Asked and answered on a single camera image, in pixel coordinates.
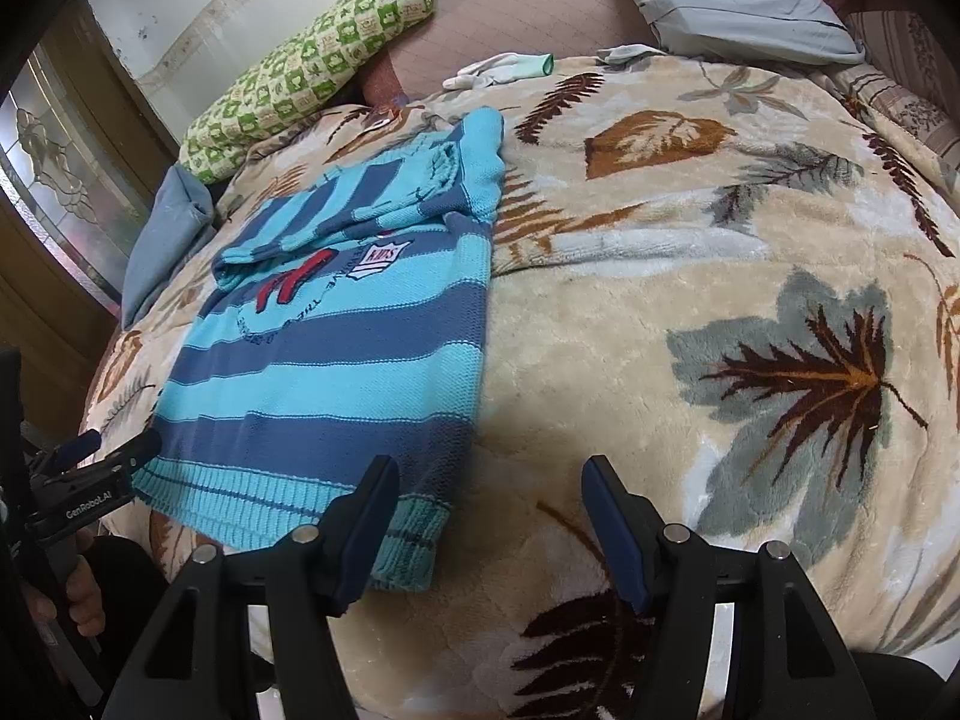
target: brown leaf print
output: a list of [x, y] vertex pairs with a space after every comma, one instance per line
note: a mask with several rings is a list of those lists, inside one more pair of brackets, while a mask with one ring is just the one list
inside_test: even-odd
[[517, 138], [523, 143], [536, 146], [541, 129], [546, 127], [550, 119], [560, 116], [566, 108], [573, 108], [573, 103], [579, 103], [588, 95], [596, 94], [603, 82], [603, 76], [598, 73], [581, 73], [560, 81], [554, 90], [546, 95], [544, 101], [514, 127]]
[[[205, 268], [200, 268], [198, 271], [193, 274], [186, 284], [184, 284], [179, 290], [174, 292], [169, 298], [165, 298], [163, 302], [157, 303], [150, 313], [147, 314], [147, 317], [150, 317], [150, 327], [148, 328], [150, 332], [155, 332], [162, 325], [167, 322], [170, 317], [173, 317], [176, 312], [180, 309], [186, 308], [188, 305], [193, 303], [200, 297], [200, 293], [203, 291], [203, 281], [208, 278], [212, 278], [210, 271]], [[163, 330], [173, 330], [176, 327], [181, 327], [182, 324], [170, 325], [163, 327]]]
[[336, 162], [338, 159], [342, 159], [344, 156], [347, 156], [354, 151], [357, 151], [358, 148], [363, 148], [363, 146], [368, 145], [369, 143], [374, 143], [381, 138], [386, 137], [397, 130], [403, 129], [407, 122], [410, 119], [410, 115], [415, 110], [424, 109], [424, 105], [419, 103], [415, 105], [404, 105], [402, 108], [395, 108], [390, 106], [378, 106], [373, 108], [368, 114], [367, 119], [371, 119], [374, 115], [386, 117], [388, 120], [387, 124], [381, 125], [381, 127], [376, 127], [375, 129], [365, 129], [352, 141], [347, 143], [345, 146], [341, 146], [330, 155], [328, 159], [325, 160], [324, 164], [330, 162]]
[[937, 288], [937, 357], [947, 377], [947, 397], [953, 398], [956, 427], [960, 433], [960, 285], [950, 284], [944, 289], [930, 265], [915, 254], [905, 254], [908, 260], [920, 263]]
[[333, 128], [333, 132], [330, 133], [330, 137], [326, 139], [326, 144], [329, 146], [330, 143], [333, 142], [333, 139], [336, 137], [337, 133], [340, 132], [340, 130], [346, 124], [349, 124], [350, 122], [355, 122], [357, 119], [363, 116], [363, 114], [366, 114], [366, 113], [368, 113], [368, 110], [366, 108], [357, 108], [355, 111], [350, 111], [349, 114], [347, 114], [347, 116], [344, 116], [342, 119], [340, 119], [336, 127]]
[[[920, 551], [920, 558], [914, 576], [910, 581], [910, 587], [913, 586], [913, 581], [916, 579], [922, 558], [923, 551]], [[958, 572], [960, 572], [960, 553], [950, 559], [947, 566], [938, 572], [936, 579], [923, 591], [923, 595], [920, 596], [914, 610], [910, 613], [904, 625], [896, 632], [896, 635], [891, 635], [889, 629], [892, 626], [887, 626], [888, 630], [884, 632], [884, 636], [880, 640], [880, 652], [890, 655], [908, 655], [933, 642], [936, 635], [947, 626], [947, 623], [956, 618], [957, 613], [960, 613], [960, 599], [954, 599], [942, 613], [936, 616], [933, 614], [939, 601], [947, 596], [947, 588], [956, 579]], [[904, 599], [901, 599], [901, 603], [898, 604], [898, 611], [902, 603], [904, 603]]]
[[870, 146], [871, 151], [883, 160], [883, 170], [886, 170], [886, 172], [890, 174], [896, 186], [909, 197], [910, 202], [913, 204], [913, 215], [915, 220], [917, 220], [917, 226], [920, 228], [920, 232], [930, 238], [930, 241], [933, 242], [933, 245], [937, 247], [937, 250], [944, 255], [944, 257], [952, 257], [953, 252], [950, 251], [950, 248], [940, 237], [940, 230], [937, 227], [937, 223], [933, 220], [925, 204], [923, 204], [923, 198], [920, 197], [920, 192], [917, 191], [917, 185], [913, 180], [913, 169], [910, 167], [910, 163], [901, 156], [901, 153], [899, 153], [896, 148], [893, 148], [890, 143], [887, 143], [885, 139], [881, 138], [877, 133], [864, 132], [863, 139], [867, 142], [867, 146]]
[[[578, 232], [616, 226], [640, 208], [643, 203], [616, 208], [587, 217], [573, 217], [548, 205], [546, 200], [537, 200], [536, 192], [529, 191], [531, 181], [524, 180], [516, 169], [507, 171], [502, 197], [493, 225], [493, 275], [507, 274], [532, 263], [525, 259], [520, 242], [534, 239], [539, 254], [553, 253], [550, 236], [562, 232]], [[506, 261], [500, 251], [507, 247]]]
[[181, 525], [156, 509], [150, 510], [149, 531], [150, 555], [167, 581], [174, 581], [186, 557], [201, 544], [223, 546], [219, 541]]
[[843, 105], [847, 113], [850, 114], [853, 119], [856, 119], [858, 122], [863, 122], [862, 117], [866, 112], [867, 106], [862, 103], [857, 95], [852, 93], [842, 95], [840, 98], [840, 104]]
[[853, 326], [849, 322], [844, 324], [850, 346], [846, 348], [827, 324], [824, 307], [820, 305], [816, 316], [806, 319], [806, 326], [823, 348], [825, 356], [818, 356], [791, 343], [796, 354], [794, 356], [771, 343], [770, 356], [767, 357], [746, 343], [741, 343], [739, 349], [742, 359], [737, 360], [725, 354], [719, 370], [703, 376], [704, 379], [730, 382], [722, 399], [741, 389], [758, 389], [760, 394], [755, 400], [765, 400], [774, 394], [803, 394], [771, 429], [767, 449], [754, 461], [750, 473], [789, 435], [784, 460], [774, 476], [776, 482], [797, 449], [819, 428], [825, 427], [827, 440], [823, 452], [840, 434], [832, 463], [832, 471], [838, 469], [837, 490], [850, 464], [853, 444], [858, 436], [862, 482], [867, 454], [880, 426], [881, 392], [884, 389], [894, 394], [915, 423], [923, 428], [928, 427], [928, 423], [904, 402], [899, 391], [883, 379], [886, 370], [885, 319], [881, 317], [876, 322], [873, 309], [867, 311], [865, 316], [854, 311]]
[[[583, 530], [544, 502], [536, 507], [553, 518], [603, 568], [603, 554]], [[611, 717], [626, 720], [637, 671], [650, 648], [654, 618], [637, 616], [611, 587], [565, 601], [543, 613], [520, 634], [546, 642], [516, 661], [517, 671], [539, 671], [517, 690], [531, 697], [512, 718]]]
[[313, 130], [318, 122], [323, 120], [323, 114], [325, 114], [325, 111], [314, 111], [286, 128], [283, 128], [283, 125], [280, 124], [281, 129], [275, 132], [275, 135], [250, 147], [244, 160], [244, 167], [256, 165], [257, 162], [277, 153], [282, 148], [299, 143]]
[[306, 173], [306, 165], [298, 164], [285, 170], [280, 175], [275, 175], [270, 179], [270, 183], [253, 199], [253, 202], [249, 206], [246, 206], [246, 203], [236, 206], [236, 208], [230, 211], [227, 220], [230, 220], [233, 214], [241, 208], [246, 213], [247, 218], [249, 218], [259, 211], [260, 206], [267, 200], [271, 200], [274, 197], [288, 196], [288, 194], [296, 194], [301, 186], [304, 173]]
[[104, 372], [100, 394], [97, 395], [97, 403], [102, 403], [104, 398], [114, 391], [123, 380], [123, 376], [133, 364], [133, 359], [143, 346], [143, 341], [140, 339], [141, 335], [142, 333], [139, 330], [131, 330], [124, 333], [120, 338], [120, 343], [117, 343], [116, 346], [117, 351]]
[[733, 129], [671, 111], [637, 111], [587, 138], [587, 179], [712, 154]]

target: leaf pattern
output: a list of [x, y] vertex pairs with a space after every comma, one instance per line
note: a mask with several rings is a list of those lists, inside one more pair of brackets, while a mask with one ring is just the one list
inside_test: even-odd
[[757, 162], [741, 167], [739, 183], [714, 191], [710, 210], [716, 224], [743, 228], [771, 186], [830, 194], [834, 185], [853, 186], [863, 176], [856, 162], [806, 143], [743, 146], [743, 151], [757, 157]]
[[233, 215], [241, 209], [243, 209], [247, 218], [251, 218], [260, 210], [260, 206], [267, 200], [273, 199], [274, 197], [283, 197], [287, 194], [294, 194], [299, 191], [301, 180], [304, 178], [304, 173], [306, 173], [306, 167], [304, 164], [294, 165], [293, 167], [288, 167], [288, 169], [280, 175], [272, 177], [270, 183], [257, 193], [250, 205], [247, 205], [243, 199], [240, 199], [239, 202], [232, 201], [230, 209], [227, 212], [227, 221], [231, 220]]
[[337, 124], [336, 127], [333, 128], [333, 132], [330, 133], [330, 137], [326, 139], [326, 144], [329, 146], [330, 143], [333, 142], [333, 139], [336, 137], [337, 133], [340, 132], [340, 130], [343, 128], [345, 124], [349, 124], [350, 122], [356, 121], [361, 116], [363, 116], [363, 114], [367, 114], [368, 112], [370, 112], [370, 110], [368, 110], [367, 108], [357, 108], [355, 111], [350, 111], [349, 114], [347, 114], [347, 116], [344, 116], [342, 119], [340, 119], [339, 124]]
[[378, 106], [373, 108], [370, 112], [367, 113], [367, 118], [371, 119], [374, 115], [378, 115], [385, 119], [385, 124], [381, 124], [379, 127], [371, 127], [364, 129], [359, 135], [352, 139], [345, 146], [341, 146], [334, 151], [328, 158], [323, 161], [323, 163], [329, 164], [331, 162], [336, 162], [338, 159], [342, 159], [348, 154], [354, 153], [358, 148], [363, 148], [363, 146], [368, 146], [369, 143], [374, 143], [375, 141], [385, 138], [386, 136], [397, 132], [397, 130], [404, 129], [405, 125], [410, 119], [411, 114], [414, 111], [423, 110], [424, 105], [420, 103], [415, 103], [413, 105], [404, 105], [402, 108], [396, 108], [391, 104], [387, 106]]
[[[603, 554], [589, 536], [542, 502], [536, 506], [576, 538], [610, 580]], [[626, 720], [635, 677], [652, 640], [654, 619], [637, 616], [611, 587], [565, 601], [536, 615], [520, 634], [547, 638], [516, 661], [517, 671], [539, 671], [517, 690], [531, 698], [510, 712], [512, 718]]]
[[254, 143], [247, 150], [247, 155], [244, 157], [244, 167], [256, 165], [257, 162], [266, 159], [271, 154], [277, 153], [277, 151], [280, 151], [282, 148], [288, 148], [288, 146], [293, 146], [294, 143], [299, 143], [323, 120], [325, 113], [325, 110], [314, 111], [304, 116], [299, 122], [290, 124], [289, 127], [280, 130], [280, 132], [277, 132], [277, 134], [272, 135], [266, 140]]
[[770, 76], [769, 79], [760, 81], [758, 84], [746, 86], [745, 84], [750, 80], [750, 68], [738, 67], [718, 85], [707, 75], [707, 69], [703, 62], [700, 63], [700, 72], [712, 88], [685, 92], [678, 96], [678, 100], [691, 103], [693, 100], [707, 100], [708, 98], [718, 98], [726, 95], [727, 112], [732, 116], [738, 113], [757, 113], [760, 105], [766, 105], [775, 111], [788, 113], [806, 121], [806, 114], [800, 108], [791, 105], [786, 100], [773, 97], [772, 92], [776, 88], [776, 84], [779, 83], [780, 76]]
[[712, 154], [728, 135], [736, 132], [713, 119], [637, 111], [584, 141], [587, 179]]
[[[808, 317], [806, 327], [824, 354], [814, 354], [795, 344], [791, 344], [794, 352], [791, 354], [771, 343], [770, 356], [767, 357], [741, 343], [740, 359], [725, 354], [719, 370], [704, 375], [704, 379], [730, 383], [722, 398], [741, 389], [759, 389], [760, 394], [755, 400], [764, 400], [774, 394], [802, 394], [768, 434], [771, 448], [789, 436], [784, 459], [774, 474], [775, 483], [797, 448], [821, 427], [827, 430], [821, 455], [827, 452], [833, 438], [843, 429], [834, 458], [834, 464], [839, 465], [837, 488], [843, 482], [853, 445], [859, 437], [862, 482], [867, 456], [880, 426], [882, 389], [889, 389], [920, 427], [928, 426], [915, 410], [906, 405], [896, 388], [882, 378], [886, 370], [884, 321], [885, 317], [875, 320], [872, 308], [865, 316], [854, 311], [853, 326], [849, 322], [844, 324], [850, 347], [846, 348], [827, 324], [824, 307], [817, 306], [816, 316]], [[751, 471], [768, 456], [769, 453], [764, 453], [757, 457]]]
[[920, 263], [937, 288], [937, 358], [944, 366], [947, 397], [954, 400], [956, 429], [960, 433], [960, 284], [950, 284], [944, 289], [928, 263], [915, 254], [907, 253], [904, 257]]
[[147, 382], [149, 375], [150, 370], [147, 369], [134, 376], [133, 379], [123, 387], [112, 405], [110, 405], [110, 408], [107, 410], [107, 415], [100, 425], [100, 435], [104, 440], [104, 444], [107, 443], [110, 434], [118, 426], [123, 424], [127, 411], [133, 403], [136, 403], [136, 400], [143, 394], [143, 391], [146, 389], [155, 389], [157, 386], [156, 384], [149, 384]]
[[923, 591], [914, 610], [896, 635], [892, 637], [885, 635], [884, 640], [880, 642], [880, 652], [890, 655], [908, 655], [930, 644], [937, 632], [942, 631], [944, 626], [960, 613], [960, 598], [954, 599], [953, 603], [930, 623], [933, 610], [937, 607], [939, 600], [946, 595], [947, 588], [956, 579], [958, 572], [960, 572], [960, 553], [953, 556], [947, 567], [940, 571], [936, 579]]
[[846, 95], [840, 95], [840, 104], [843, 105], [853, 119], [856, 119], [862, 124], [863, 117], [867, 112], [867, 106], [856, 94], [847, 93]]
[[104, 371], [104, 378], [100, 384], [100, 393], [97, 395], [97, 403], [102, 403], [109, 394], [116, 389], [117, 385], [123, 380], [137, 353], [143, 347], [141, 341], [142, 333], [139, 330], [131, 330], [123, 333], [119, 343], [116, 345], [116, 353], [110, 360], [107, 370]]
[[565, 109], [573, 108], [573, 103], [579, 103], [588, 95], [596, 94], [603, 82], [603, 76], [598, 73], [581, 73], [560, 81], [554, 90], [546, 95], [544, 101], [517, 124], [514, 128], [517, 138], [523, 143], [536, 146], [541, 129], [546, 127], [550, 119], [560, 116]]
[[174, 581], [190, 554], [201, 544], [221, 547], [217, 541], [197, 533], [193, 528], [150, 509], [148, 520], [150, 554], [167, 581]]
[[[529, 256], [525, 256], [520, 243], [533, 238], [539, 253], [549, 256], [553, 253], [550, 236], [563, 232], [613, 227], [630, 216], [643, 203], [635, 203], [586, 217], [573, 217], [548, 205], [545, 200], [536, 199], [536, 192], [529, 191], [531, 181], [524, 180], [520, 171], [510, 169], [504, 176], [500, 204], [497, 209], [496, 224], [493, 225], [493, 275], [503, 275], [519, 268], [530, 266]], [[507, 256], [502, 254], [507, 247]]]
[[937, 247], [937, 251], [944, 255], [944, 257], [952, 257], [953, 252], [950, 251], [950, 248], [940, 237], [940, 230], [937, 227], [937, 223], [933, 220], [930, 211], [923, 203], [920, 192], [917, 191], [917, 184], [913, 180], [913, 167], [910, 167], [910, 163], [901, 156], [901, 153], [899, 153], [896, 148], [893, 148], [890, 143], [887, 143], [885, 139], [881, 138], [877, 133], [864, 132], [863, 139], [867, 142], [867, 146], [870, 146], [871, 151], [883, 161], [883, 170], [889, 173], [896, 186], [909, 197], [910, 202], [913, 204], [913, 215], [915, 220], [917, 220], [917, 226], [920, 228], [920, 232], [933, 242], [933, 245]]
[[203, 293], [203, 282], [205, 282], [208, 274], [209, 271], [207, 269], [198, 269], [198, 271], [193, 274], [193, 277], [179, 288], [179, 290], [176, 290], [162, 302], [158, 302], [150, 309], [150, 313], [147, 314], [147, 317], [150, 319], [148, 330], [155, 332], [157, 329], [160, 329], [160, 327], [163, 327], [164, 331], [170, 331], [182, 327], [184, 325], [183, 322], [172, 325], [166, 325], [166, 322], [168, 322], [170, 317], [173, 317], [176, 312], [186, 308], [200, 297], [200, 294]]
[[[775, 319], [718, 319], [667, 334], [683, 400], [739, 425], [710, 471], [698, 532], [750, 533], [789, 510], [792, 547], [807, 566], [846, 538], [871, 488], [877, 445], [892, 429], [928, 427], [886, 375], [890, 325], [877, 284], [839, 298], [795, 269]], [[891, 409], [909, 419], [892, 422]]]

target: gray leaf print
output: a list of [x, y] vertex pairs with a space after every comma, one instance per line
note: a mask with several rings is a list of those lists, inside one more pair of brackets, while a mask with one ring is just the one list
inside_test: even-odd
[[733, 70], [731, 74], [728, 74], [726, 79], [723, 79], [722, 84], [717, 85], [717, 83], [707, 75], [707, 69], [704, 67], [703, 62], [700, 63], [700, 72], [703, 74], [704, 80], [712, 86], [712, 89], [695, 89], [692, 92], [683, 92], [681, 95], [678, 95], [678, 100], [691, 103], [693, 100], [706, 100], [707, 98], [715, 98], [719, 95], [727, 95], [727, 112], [730, 113], [731, 116], [735, 116], [738, 113], [757, 113], [760, 105], [763, 104], [769, 108], [773, 108], [775, 111], [781, 111], [782, 113], [788, 113], [800, 119], [806, 119], [805, 114], [803, 114], [803, 111], [800, 111], [800, 108], [791, 105], [786, 100], [771, 96], [771, 92], [774, 91], [776, 84], [778, 84], [781, 79], [780, 76], [770, 76], [769, 79], [762, 80], [760, 83], [747, 86], [746, 83], [750, 80], [751, 70], [748, 67], [738, 67]]
[[748, 153], [757, 157], [757, 162], [741, 167], [739, 183], [717, 187], [710, 206], [715, 224], [740, 232], [747, 231], [757, 202], [765, 199], [771, 186], [829, 194], [834, 184], [853, 186], [863, 175], [863, 168], [855, 162], [806, 143], [758, 146]]
[[741, 95], [731, 93], [727, 98], [727, 113], [733, 116], [738, 113], [756, 113], [760, 108], [755, 95]]
[[679, 95], [677, 100], [683, 100], [685, 103], [691, 103], [693, 100], [715, 98], [723, 93], [723, 89], [698, 89], [695, 92], [685, 92], [683, 95]]
[[[775, 319], [721, 319], [668, 333], [680, 396], [712, 409], [711, 419], [738, 425], [707, 480], [699, 533], [747, 533], [799, 497], [791, 546], [804, 566], [846, 538], [869, 495], [877, 445], [888, 445], [888, 413], [898, 401], [908, 408], [882, 378], [894, 351], [891, 321], [877, 284], [843, 297], [796, 269], [779, 292]], [[732, 367], [736, 378], [727, 375]], [[874, 377], [869, 392], [817, 391], [830, 376], [861, 368]], [[779, 375], [787, 372], [796, 378]], [[908, 411], [916, 429], [925, 427]], [[845, 457], [851, 464], [843, 474]]]

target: blue gripper pad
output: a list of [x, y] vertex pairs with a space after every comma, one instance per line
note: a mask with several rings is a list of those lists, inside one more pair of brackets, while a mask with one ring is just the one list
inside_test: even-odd
[[346, 610], [363, 594], [399, 494], [397, 461], [378, 455], [356, 490], [334, 498], [323, 513], [318, 524], [323, 534], [323, 552], [329, 565], [339, 567], [330, 598], [335, 608]]
[[613, 480], [616, 480], [619, 487], [616, 491], [620, 495], [610, 489], [597, 462], [593, 458], [587, 460], [581, 474], [584, 507], [587, 508], [593, 531], [600, 539], [617, 595], [628, 602], [637, 614], [642, 614], [651, 600], [643, 576], [643, 553], [620, 510], [621, 504], [630, 504], [630, 497], [616, 474], [613, 474]]

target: blue striped sweater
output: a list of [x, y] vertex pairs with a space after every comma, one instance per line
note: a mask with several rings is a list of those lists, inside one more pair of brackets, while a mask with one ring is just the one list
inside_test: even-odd
[[216, 289], [157, 401], [163, 450], [134, 477], [141, 495], [256, 549], [388, 454], [401, 495], [373, 581], [429, 586], [480, 386], [502, 128], [480, 108], [264, 204], [213, 262]]

